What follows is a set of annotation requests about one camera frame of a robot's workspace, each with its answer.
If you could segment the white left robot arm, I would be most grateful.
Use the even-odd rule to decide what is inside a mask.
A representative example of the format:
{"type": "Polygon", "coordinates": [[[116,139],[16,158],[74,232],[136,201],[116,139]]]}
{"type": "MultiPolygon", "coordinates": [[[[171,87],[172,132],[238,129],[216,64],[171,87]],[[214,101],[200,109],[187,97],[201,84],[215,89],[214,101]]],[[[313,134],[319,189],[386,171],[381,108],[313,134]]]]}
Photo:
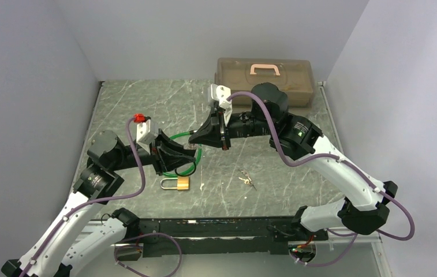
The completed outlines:
{"type": "Polygon", "coordinates": [[[126,133],[128,144],[112,131],[101,132],[92,142],[88,163],[73,185],[66,203],[42,237],[19,259],[5,262],[5,276],[76,276],[106,247],[134,241],[140,219],[125,208],[114,211],[106,223],[84,239],[79,235],[110,201],[119,200],[123,184],[120,170],[152,166],[157,175],[194,163],[195,150],[173,141],[160,129],[143,124],[136,135],[126,133]]]}

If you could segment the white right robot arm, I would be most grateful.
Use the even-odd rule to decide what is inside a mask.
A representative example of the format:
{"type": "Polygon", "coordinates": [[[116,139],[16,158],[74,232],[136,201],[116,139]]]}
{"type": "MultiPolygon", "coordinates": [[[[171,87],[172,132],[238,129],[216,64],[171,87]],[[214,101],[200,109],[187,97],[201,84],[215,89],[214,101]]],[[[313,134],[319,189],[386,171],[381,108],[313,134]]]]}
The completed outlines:
{"type": "Polygon", "coordinates": [[[303,206],[292,220],[292,233],[306,239],[313,232],[346,227],[362,235],[378,231],[386,222],[388,204],[397,192],[391,181],[369,177],[342,154],[309,119],[289,112],[287,94],[272,83],[255,85],[245,96],[250,111],[234,113],[231,90],[211,84],[206,97],[211,110],[189,142],[228,150],[236,138],[268,136],[269,143],[290,167],[307,165],[344,195],[342,200],[317,207],[303,206]]]}

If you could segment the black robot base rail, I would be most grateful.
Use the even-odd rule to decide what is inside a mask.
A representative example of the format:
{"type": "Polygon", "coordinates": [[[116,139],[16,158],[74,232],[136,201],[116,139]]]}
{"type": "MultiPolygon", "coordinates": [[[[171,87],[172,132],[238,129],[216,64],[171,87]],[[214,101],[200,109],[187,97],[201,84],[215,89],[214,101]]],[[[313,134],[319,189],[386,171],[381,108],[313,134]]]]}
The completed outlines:
{"type": "Polygon", "coordinates": [[[301,244],[328,240],[326,231],[310,232],[292,216],[140,219],[122,246],[139,246],[143,257],[172,254],[288,254],[301,244]]]}

